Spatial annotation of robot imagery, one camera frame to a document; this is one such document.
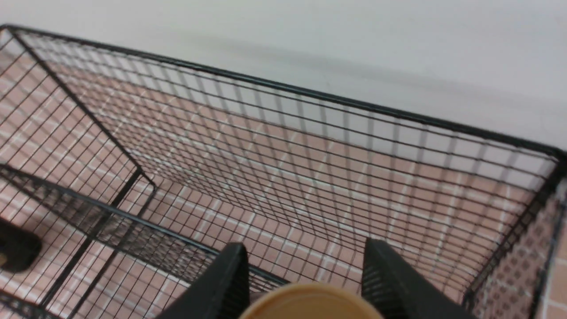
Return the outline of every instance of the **wire basket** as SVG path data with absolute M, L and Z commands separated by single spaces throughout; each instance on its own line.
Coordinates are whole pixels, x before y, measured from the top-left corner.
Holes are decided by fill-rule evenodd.
M 1 30 L 1 217 L 44 244 L 30 270 L 0 272 L 6 317 L 155 317 L 231 241 L 248 250 L 251 291 L 360 292 L 367 238 L 478 318 L 535 315 L 563 214 L 561 150 Z

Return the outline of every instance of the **black wire mesh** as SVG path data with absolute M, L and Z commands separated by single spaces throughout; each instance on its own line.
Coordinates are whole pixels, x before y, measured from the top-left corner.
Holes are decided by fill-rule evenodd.
M 359 291 L 370 237 L 460 302 L 477 294 L 564 173 L 563 153 L 544 145 L 9 30 L 0 41 L 2 160 L 107 204 L 139 168 L 145 176 L 119 208 L 136 214 L 152 180 L 159 187 L 142 218 L 217 250 L 242 241 L 251 265 L 292 282 Z M 111 278 L 130 258 L 117 254 Z

